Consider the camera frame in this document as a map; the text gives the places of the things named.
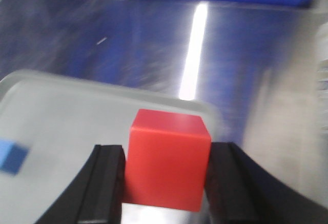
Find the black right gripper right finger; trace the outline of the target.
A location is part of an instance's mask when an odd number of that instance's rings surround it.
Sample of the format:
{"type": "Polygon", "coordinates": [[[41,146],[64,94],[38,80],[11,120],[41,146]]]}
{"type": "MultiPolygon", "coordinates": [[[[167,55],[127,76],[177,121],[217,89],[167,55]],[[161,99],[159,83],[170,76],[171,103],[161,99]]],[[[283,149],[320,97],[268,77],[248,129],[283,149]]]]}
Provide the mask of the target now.
{"type": "Polygon", "coordinates": [[[327,223],[327,208],[279,181],[233,142],[211,144],[205,192],[211,223],[327,223]]]}

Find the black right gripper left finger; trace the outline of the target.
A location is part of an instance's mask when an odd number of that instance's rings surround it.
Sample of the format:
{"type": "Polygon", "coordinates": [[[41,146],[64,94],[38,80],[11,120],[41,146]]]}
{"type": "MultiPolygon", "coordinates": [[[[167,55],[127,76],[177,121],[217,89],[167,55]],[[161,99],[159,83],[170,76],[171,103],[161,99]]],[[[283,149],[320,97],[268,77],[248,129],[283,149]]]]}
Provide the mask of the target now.
{"type": "Polygon", "coordinates": [[[121,145],[95,145],[79,173],[37,223],[120,223],[125,162],[121,145]]]}

